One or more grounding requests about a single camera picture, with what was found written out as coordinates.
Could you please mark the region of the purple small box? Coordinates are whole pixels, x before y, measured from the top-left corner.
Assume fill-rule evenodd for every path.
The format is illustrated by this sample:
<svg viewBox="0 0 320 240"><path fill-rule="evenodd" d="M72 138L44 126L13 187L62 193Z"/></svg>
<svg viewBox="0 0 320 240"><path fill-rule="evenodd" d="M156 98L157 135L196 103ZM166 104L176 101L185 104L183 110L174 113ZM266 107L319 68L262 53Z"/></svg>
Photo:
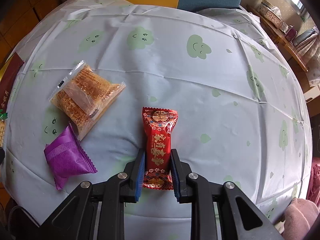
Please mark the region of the purple small box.
<svg viewBox="0 0 320 240"><path fill-rule="evenodd" d="M288 30L285 34L285 38L288 42L291 42L297 35L297 31L296 29L292 26L289 25Z"/></svg>

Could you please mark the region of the purple snack packet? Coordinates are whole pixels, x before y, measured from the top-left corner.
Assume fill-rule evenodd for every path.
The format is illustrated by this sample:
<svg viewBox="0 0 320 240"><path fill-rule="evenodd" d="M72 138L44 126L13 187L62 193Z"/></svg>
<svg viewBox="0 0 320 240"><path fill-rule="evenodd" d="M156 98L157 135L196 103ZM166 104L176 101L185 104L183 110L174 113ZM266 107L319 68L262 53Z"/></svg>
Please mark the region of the purple snack packet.
<svg viewBox="0 0 320 240"><path fill-rule="evenodd" d="M81 147L71 124L51 144L45 146L44 156L57 190L64 188L69 177L97 173L95 165Z"/></svg>

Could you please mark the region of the white storage cabinet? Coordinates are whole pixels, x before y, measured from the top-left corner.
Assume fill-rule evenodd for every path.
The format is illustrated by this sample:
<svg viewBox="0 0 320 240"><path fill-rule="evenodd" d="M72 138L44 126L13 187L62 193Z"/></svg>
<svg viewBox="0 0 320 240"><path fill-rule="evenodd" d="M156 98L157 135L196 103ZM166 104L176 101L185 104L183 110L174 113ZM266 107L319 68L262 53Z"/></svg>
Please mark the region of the white storage cabinet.
<svg viewBox="0 0 320 240"><path fill-rule="evenodd" d="M312 87L304 93L309 116L314 117L320 113L320 88L319 85Z"/></svg>

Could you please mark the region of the wooden panel cabinet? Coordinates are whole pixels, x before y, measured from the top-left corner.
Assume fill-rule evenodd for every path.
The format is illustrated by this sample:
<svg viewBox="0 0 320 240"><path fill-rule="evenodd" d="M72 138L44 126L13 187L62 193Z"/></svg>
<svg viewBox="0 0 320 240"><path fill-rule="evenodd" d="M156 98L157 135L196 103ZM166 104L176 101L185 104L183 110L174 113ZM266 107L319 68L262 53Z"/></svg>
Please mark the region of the wooden panel cabinet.
<svg viewBox="0 0 320 240"><path fill-rule="evenodd" d="M1 0L1 64L61 0Z"/></svg>

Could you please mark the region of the brown rice cake packet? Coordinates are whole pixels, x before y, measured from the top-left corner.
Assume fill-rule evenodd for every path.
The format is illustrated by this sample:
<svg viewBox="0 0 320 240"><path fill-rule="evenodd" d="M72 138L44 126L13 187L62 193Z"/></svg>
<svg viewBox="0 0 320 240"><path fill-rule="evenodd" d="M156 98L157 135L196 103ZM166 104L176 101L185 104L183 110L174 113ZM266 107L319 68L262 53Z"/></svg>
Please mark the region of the brown rice cake packet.
<svg viewBox="0 0 320 240"><path fill-rule="evenodd" d="M81 141L125 87L124 82L111 83L80 61L60 81L49 101L71 119Z"/></svg>

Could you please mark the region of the red wedding candy packet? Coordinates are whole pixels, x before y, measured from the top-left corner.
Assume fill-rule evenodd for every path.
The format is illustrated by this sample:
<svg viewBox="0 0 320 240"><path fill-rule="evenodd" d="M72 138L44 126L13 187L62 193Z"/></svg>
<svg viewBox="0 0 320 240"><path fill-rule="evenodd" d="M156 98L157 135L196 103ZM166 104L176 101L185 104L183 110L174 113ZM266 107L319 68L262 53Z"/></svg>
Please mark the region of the red wedding candy packet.
<svg viewBox="0 0 320 240"><path fill-rule="evenodd" d="M143 186L148 189L172 190L169 170L171 134L178 120L178 112L143 107L142 118L147 137Z"/></svg>

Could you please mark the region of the pink cloth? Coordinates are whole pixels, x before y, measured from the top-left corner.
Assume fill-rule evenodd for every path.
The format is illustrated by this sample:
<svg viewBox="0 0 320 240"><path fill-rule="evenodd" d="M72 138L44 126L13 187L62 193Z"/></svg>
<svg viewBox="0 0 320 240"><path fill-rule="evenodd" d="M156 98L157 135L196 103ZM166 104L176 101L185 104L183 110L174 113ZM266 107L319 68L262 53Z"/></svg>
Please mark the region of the pink cloth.
<svg viewBox="0 0 320 240"><path fill-rule="evenodd" d="M307 199L293 198L285 210L284 239L303 239L319 215L319 158L313 158Z"/></svg>

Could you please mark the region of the soda cracker packet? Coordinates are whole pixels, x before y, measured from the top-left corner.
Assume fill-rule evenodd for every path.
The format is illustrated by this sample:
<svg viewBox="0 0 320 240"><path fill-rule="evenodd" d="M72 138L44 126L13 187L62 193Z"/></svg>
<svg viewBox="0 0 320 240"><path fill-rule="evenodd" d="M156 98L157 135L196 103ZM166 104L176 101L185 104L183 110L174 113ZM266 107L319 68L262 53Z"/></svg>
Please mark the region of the soda cracker packet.
<svg viewBox="0 0 320 240"><path fill-rule="evenodd" d="M0 110L0 147L3 147L7 118L8 118L8 114L3 109L1 109Z"/></svg>

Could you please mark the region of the wooden side shelf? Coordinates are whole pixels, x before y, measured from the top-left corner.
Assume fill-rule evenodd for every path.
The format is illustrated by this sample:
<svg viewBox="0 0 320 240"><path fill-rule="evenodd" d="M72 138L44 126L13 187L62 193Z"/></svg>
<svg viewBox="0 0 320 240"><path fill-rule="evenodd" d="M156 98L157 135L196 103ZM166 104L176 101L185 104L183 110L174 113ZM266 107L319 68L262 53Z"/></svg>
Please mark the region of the wooden side shelf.
<svg viewBox="0 0 320 240"><path fill-rule="evenodd" d="M295 59L296 63L302 68L302 70L307 73L308 68L302 61L302 57L298 55L298 51L295 49L295 47L285 38L283 32L280 29L277 29L271 21L264 18L264 16L262 16L252 6L247 5L246 9L260 18L260 22L263 24L263 26L265 26L272 33L271 40L273 41L273 43L276 45L281 44L285 48L285 50Z"/></svg>

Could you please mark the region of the tissue box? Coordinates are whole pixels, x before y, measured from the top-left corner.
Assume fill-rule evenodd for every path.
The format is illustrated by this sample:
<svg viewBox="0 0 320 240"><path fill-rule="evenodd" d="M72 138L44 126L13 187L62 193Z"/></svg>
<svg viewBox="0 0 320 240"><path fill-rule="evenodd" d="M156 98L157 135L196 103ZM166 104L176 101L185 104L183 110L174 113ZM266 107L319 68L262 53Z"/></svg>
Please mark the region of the tissue box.
<svg viewBox="0 0 320 240"><path fill-rule="evenodd" d="M262 0L259 5L259 13L264 18L272 22L272 24L282 31L286 31L288 29L288 25L282 19L280 9L278 7L273 6L267 0Z"/></svg>

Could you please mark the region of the white cloud-print tablecloth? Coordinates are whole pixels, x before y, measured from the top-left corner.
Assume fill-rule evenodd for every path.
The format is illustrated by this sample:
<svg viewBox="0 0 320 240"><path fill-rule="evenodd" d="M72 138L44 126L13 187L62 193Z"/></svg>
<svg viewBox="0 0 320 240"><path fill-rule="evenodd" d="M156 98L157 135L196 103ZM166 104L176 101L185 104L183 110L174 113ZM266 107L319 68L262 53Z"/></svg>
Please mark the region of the white cloud-print tablecloth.
<svg viewBox="0 0 320 240"><path fill-rule="evenodd" d="M14 52L24 65L9 101L3 179L38 222L82 180L105 181L136 155L144 106L178 111L172 146L181 159L212 182L234 180L272 223L306 196L312 135L301 86L279 51L229 15L73 0ZM57 190L43 150L63 114L49 96L81 60L126 88L82 142L98 172Z"/></svg>

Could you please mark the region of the gold tin box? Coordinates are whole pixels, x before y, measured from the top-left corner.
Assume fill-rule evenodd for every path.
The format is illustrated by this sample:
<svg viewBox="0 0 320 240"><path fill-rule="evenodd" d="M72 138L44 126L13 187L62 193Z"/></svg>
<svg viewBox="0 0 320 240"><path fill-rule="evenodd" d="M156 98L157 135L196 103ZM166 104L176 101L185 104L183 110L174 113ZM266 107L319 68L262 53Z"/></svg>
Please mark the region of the gold tin box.
<svg viewBox="0 0 320 240"><path fill-rule="evenodd" d="M1 68L1 82L0 82L1 113L5 113L7 110L10 93L11 93L13 84L15 82L16 75L18 74L23 64L24 64L23 60L19 57L19 55L16 52L14 52Z"/></svg>

